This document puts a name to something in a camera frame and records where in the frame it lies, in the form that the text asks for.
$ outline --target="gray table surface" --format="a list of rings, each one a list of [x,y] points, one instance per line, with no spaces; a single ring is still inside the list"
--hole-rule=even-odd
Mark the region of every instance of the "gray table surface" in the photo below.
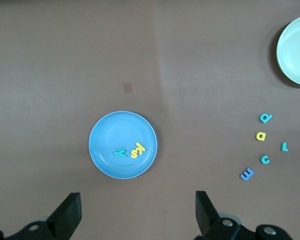
[[[298,17],[300,0],[0,0],[0,230],[80,192],[73,240],[190,240],[204,190],[248,229],[300,239],[300,86],[276,62]],[[119,110],[158,137],[151,168],[129,180],[88,150],[94,124]]]

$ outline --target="blue plate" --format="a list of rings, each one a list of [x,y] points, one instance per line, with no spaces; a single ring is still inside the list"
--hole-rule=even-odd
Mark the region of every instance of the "blue plate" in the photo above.
[[[89,138],[94,164],[116,179],[131,179],[144,173],[154,162],[157,148],[157,136],[150,123],[130,111],[104,116]]]
[[[282,32],[276,48],[276,59],[282,72],[300,84],[300,17]]]

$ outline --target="metal bolt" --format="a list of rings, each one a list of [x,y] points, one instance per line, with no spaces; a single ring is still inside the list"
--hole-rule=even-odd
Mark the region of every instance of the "metal bolt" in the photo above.
[[[39,228],[39,225],[38,224],[35,224],[35,225],[32,225],[31,227],[29,227],[29,231],[34,231],[34,230],[37,230]]]
[[[264,232],[269,234],[269,235],[276,235],[276,231],[272,228],[272,227],[269,227],[269,226],[266,226],[264,229]]]
[[[234,224],[232,223],[232,221],[230,221],[229,219],[225,219],[222,221],[223,225],[227,226],[227,227],[232,227]]]

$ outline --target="yellow letter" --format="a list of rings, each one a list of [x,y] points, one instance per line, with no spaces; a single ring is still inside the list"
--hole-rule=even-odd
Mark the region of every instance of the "yellow letter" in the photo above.
[[[146,149],[145,149],[140,143],[138,143],[138,142],[137,142],[135,145],[138,146],[135,150],[139,151],[139,154],[142,154],[142,152],[146,150]]]
[[[257,139],[259,141],[264,141],[266,139],[266,133],[265,132],[258,132],[255,135],[255,139]]]
[[[132,157],[133,159],[135,159],[136,157],[138,157],[138,151],[137,150],[132,150],[131,151],[131,156],[130,157]]]

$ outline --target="brown square patch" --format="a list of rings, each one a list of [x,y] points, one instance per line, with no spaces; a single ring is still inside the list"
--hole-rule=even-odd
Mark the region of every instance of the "brown square patch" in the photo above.
[[[132,84],[131,82],[126,82],[123,84],[123,90],[125,94],[132,93]]]

